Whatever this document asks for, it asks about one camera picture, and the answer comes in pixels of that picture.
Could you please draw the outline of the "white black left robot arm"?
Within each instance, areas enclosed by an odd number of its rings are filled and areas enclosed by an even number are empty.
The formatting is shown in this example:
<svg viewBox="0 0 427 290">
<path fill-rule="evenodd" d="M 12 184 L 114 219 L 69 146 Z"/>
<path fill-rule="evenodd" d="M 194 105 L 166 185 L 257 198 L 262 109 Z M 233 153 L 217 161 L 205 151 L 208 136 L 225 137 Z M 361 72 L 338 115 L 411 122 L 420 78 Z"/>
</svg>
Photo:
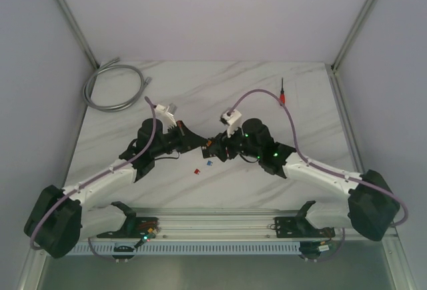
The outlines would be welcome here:
<svg viewBox="0 0 427 290">
<path fill-rule="evenodd" d="M 70 187 L 50 185 L 40 193 L 24 226 L 34 250 L 61 258 L 80 239 L 103 233 L 131 237 L 137 227 L 136 212 L 121 201 L 108 202 L 116 191 L 147 175 L 155 160 L 174 151 L 182 154 L 207 143 L 182 121 L 163 130 L 159 119 L 146 119 L 127 149 L 108 168 Z"/>
</svg>

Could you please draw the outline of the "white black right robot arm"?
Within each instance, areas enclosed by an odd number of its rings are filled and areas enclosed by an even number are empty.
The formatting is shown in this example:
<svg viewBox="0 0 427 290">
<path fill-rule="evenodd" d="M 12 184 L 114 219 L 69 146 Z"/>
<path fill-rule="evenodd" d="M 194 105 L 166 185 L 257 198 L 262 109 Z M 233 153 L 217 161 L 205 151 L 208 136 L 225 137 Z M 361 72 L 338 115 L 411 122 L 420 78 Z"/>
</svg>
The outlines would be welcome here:
<svg viewBox="0 0 427 290">
<path fill-rule="evenodd" d="M 253 157 L 270 175 L 332 194 L 334 201 L 308 201 L 300 209 L 296 230 L 304 236 L 323 228 L 353 228 L 371 241 L 380 241 L 400 210 L 378 172 L 349 172 L 300 155 L 295 147 L 275 141 L 256 118 L 244 121 L 233 134 L 224 132 L 208 139 L 201 150 L 205 158 L 217 157 L 223 162 L 238 155 Z"/>
</svg>

